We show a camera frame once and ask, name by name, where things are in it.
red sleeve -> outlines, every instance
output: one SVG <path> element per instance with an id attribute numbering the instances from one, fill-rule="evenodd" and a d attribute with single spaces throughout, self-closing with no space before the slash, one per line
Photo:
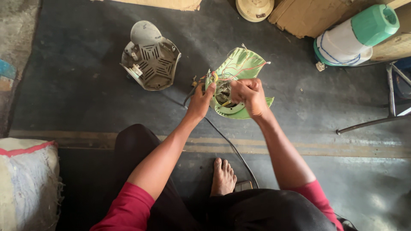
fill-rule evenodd
<path id="1" fill-rule="evenodd" d="M 307 198 L 311 203 L 313 203 L 332 223 L 337 227 L 338 231 L 344 231 L 341 223 L 337 220 L 334 214 L 334 210 L 330 206 L 323 189 L 320 186 L 318 180 L 308 183 L 298 188 L 288 189 L 291 191 L 298 192 Z"/>
<path id="2" fill-rule="evenodd" d="M 147 229 L 153 197 L 144 189 L 126 182 L 109 212 L 90 231 L 139 231 Z"/>

hand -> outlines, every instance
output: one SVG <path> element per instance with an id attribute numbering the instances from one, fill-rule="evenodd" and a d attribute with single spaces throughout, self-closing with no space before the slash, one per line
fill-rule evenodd
<path id="1" fill-rule="evenodd" d="M 215 83 L 211 83 L 203 95 L 203 83 L 199 83 L 196 92 L 191 96 L 185 117 L 189 120 L 199 123 L 207 114 L 210 100 L 215 92 Z"/>
<path id="2" fill-rule="evenodd" d="M 260 79 L 232 81 L 230 97 L 235 104 L 244 102 L 248 114 L 253 119 L 260 118 L 270 111 Z"/>

green plastic fan part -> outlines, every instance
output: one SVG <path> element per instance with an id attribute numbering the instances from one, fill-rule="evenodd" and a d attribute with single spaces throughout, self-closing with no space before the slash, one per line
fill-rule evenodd
<path id="1" fill-rule="evenodd" d="M 265 60 L 255 52 L 237 47 L 227 58 L 227 60 L 217 70 L 215 70 L 215 73 L 218 76 L 221 76 L 223 70 L 225 69 L 224 72 L 226 74 L 235 76 L 231 80 L 252 79 L 257 77 L 264 63 Z M 214 77 L 210 75 L 209 71 L 205 81 L 206 89 L 208 88 L 208 85 L 210 85 L 213 81 L 213 78 Z M 274 97 L 266 97 L 266 102 L 269 107 L 271 106 L 273 101 Z M 250 115 L 248 114 L 243 103 L 237 104 L 233 107 L 222 106 L 216 100 L 215 94 L 210 101 L 210 107 L 214 108 L 218 114 L 226 118 L 241 120 L 250 119 Z"/>

white container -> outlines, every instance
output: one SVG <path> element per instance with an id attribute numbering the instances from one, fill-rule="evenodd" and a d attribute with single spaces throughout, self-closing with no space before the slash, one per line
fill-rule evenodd
<path id="1" fill-rule="evenodd" d="M 330 43 L 334 49 L 339 51 L 351 54 L 360 54 L 370 48 L 357 40 L 357 37 L 353 32 L 353 28 L 351 27 L 351 19 L 326 32 L 327 42 Z"/>
<path id="2" fill-rule="evenodd" d="M 354 35 L 351 19 L 317 38 L 320 54 L 334 65 L 358 65 L 371 58 L 372 47 L 361 44 Z"/>

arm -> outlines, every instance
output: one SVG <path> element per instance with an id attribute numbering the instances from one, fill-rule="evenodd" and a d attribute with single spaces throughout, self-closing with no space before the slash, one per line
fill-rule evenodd
<path id="1" fill-rule="evenodd" d="M 215 83 L 203 95 L 199 85 L 181 123 L 133 170 L 127 182 L 137 185 L 157 200 L 181 155 L 191 131 L 204 118 L 215 90 Z"/>
<path id="2" fill-rule="evenodd" d="M 191 97 L 176 129 L 133 170 L 105 218 L 91 231 L 146 230 L 150 209 L 164 189 L 188 136 L 206 115 L 215 84 L 203 95 L 202 85 Z"/>
<path id="3" fill-rule="evenodd" d="M 314 173 L 288 140 L 268 108 L 259 79 L 231 82 L 231 101 L 244 102 L 266 139 L 272 167 L 281 189 L 303 186 L 316 180 Z"/>

